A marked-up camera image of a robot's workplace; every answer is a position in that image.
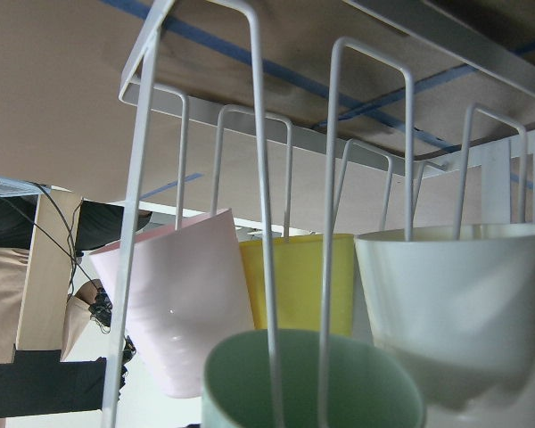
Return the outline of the green cup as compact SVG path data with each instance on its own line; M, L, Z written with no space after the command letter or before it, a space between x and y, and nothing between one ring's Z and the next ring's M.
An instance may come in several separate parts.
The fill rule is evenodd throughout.
M284 423L317 426L318 345L313 331L279 334ZM268 337L264 330L233 335L205 363L204 427L273 427ZM425 405L410 375L375 346L330 338L328 424L331 427L423 427Z

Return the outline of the pink cup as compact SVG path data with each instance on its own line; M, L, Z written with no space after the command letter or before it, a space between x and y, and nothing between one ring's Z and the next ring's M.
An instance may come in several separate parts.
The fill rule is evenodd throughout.
M230 209L136 236L126 331L164 394L199 396L210 351L253 327Z

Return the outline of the person in beige clothes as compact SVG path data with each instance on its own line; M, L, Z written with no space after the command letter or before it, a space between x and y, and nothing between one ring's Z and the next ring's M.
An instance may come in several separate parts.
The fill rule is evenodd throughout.
M17 335L21 297L37 202L28 196L0 198L0 364L10 363ZM101 248L119 240L124 209L99 202L83 202L79 212L75 250ZM84 283L69 298L63 327L62 357L66 358L89 321L111 326L112 304L100 280Z

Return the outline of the yellow cup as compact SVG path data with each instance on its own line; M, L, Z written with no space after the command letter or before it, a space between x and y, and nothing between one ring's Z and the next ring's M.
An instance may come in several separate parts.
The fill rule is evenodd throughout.
M268 327L262 242L240 243L244 274L257 329ZM281 329L320 329L323 236L297 235L273 240L277 322ZM350 336L353 324L354 238L333 236L330 331Z

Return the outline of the cream cup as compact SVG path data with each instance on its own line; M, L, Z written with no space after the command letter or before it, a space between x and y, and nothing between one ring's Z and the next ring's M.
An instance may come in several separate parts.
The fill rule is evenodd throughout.
M535 366L535 224L417 228L358 235L374 343L393 353L427 401L502 405Z

